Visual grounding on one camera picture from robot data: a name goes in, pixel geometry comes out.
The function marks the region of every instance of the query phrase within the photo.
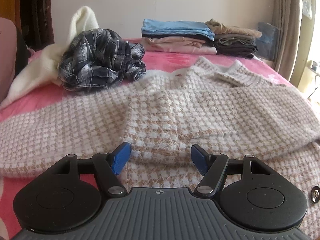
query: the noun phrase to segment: light blue garment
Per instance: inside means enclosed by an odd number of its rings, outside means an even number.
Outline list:
[[[207,25],[201,22],[160,22],[151,19],[144,19],[141,28],[142,34],[148,35],[196,35],[206,36],[213,41],[214,33]]]

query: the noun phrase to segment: crosshair circle logo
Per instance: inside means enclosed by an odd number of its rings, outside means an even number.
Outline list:
[[[156,193],[157,193],[158,195],[162,195],[162,194],[165,193],[165,192],[164,192],[163,190],[157,190]]]

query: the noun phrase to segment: plaid shirt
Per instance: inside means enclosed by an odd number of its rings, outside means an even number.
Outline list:
[[[124,77],[136,81],[146,73],[143,46],[123,41],[112,30],[83,31],[73,39],[59,62],[66,90],[96,91],[119,85]]]

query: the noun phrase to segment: curtain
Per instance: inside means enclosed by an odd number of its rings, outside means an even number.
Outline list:
[[[273,25],[279,28],[274,69],[290,80],[297,57],[302,0],[275,0]]]

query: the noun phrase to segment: houndstooth sweater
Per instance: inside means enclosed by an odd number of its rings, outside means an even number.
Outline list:
[[[309,199],[320,184],[319,137],[320,121],[295,88],[273,85],[238,61],[223,68],[200,57],[173,74],[0,123],[0,173],[34,176],[67,154],[87,158],[127,141],[132,156],[120,175],[127,188],[193,189],[201,180],[190,159],[197,143],[230,158],[255,155]],[[300,227],[313,239],[320,234],[319,214],[320,205],[310,203]]]

